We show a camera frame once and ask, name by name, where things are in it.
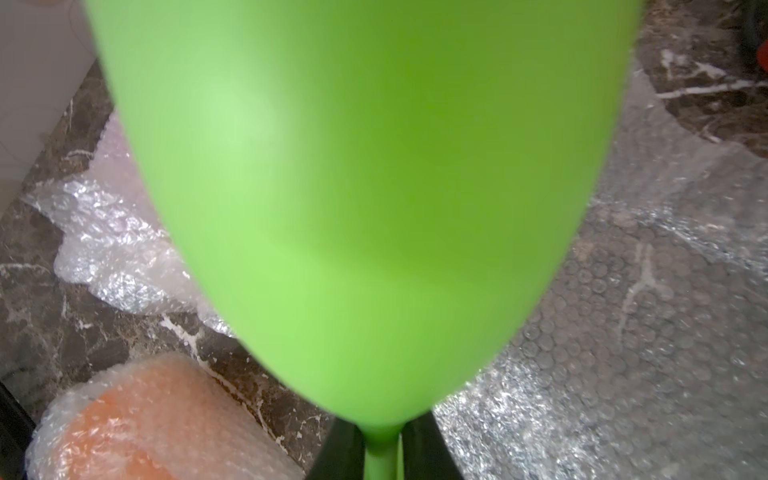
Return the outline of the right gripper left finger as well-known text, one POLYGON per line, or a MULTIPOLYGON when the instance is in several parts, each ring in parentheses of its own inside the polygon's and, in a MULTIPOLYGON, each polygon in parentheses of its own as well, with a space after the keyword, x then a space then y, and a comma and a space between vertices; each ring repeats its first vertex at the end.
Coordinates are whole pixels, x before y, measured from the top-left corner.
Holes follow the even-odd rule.
POLYGON ((336 418, 305 480, 363 480, 365 440, 359 428, 336 418))

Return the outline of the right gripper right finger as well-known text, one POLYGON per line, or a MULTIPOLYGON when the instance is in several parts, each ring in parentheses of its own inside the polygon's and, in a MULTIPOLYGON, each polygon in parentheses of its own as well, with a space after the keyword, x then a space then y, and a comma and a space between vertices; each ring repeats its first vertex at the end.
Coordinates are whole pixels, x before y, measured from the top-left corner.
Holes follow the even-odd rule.
POLYGON ((463 480, 431 411, 408 422, 401 434, 405 480, 463 480))

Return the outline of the clear bubble wrap sheet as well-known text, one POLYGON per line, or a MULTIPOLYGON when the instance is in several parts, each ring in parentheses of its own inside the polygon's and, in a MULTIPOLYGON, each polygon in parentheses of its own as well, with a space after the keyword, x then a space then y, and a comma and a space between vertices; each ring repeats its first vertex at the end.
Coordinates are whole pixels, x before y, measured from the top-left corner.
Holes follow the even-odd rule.
POLYGON ((549 291, 438 406, 468 479, 767 475, 767 165, 681 127, 633 63, 549 291))

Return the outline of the green wine glass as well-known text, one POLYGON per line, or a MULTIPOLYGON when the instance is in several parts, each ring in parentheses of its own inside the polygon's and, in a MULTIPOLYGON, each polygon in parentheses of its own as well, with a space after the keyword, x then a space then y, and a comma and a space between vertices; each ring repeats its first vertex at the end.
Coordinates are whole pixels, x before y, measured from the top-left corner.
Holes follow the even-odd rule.
POLYGON ((611 142, 639 1, 88 1, 159 217, 364 479, 514 336, 611 142))

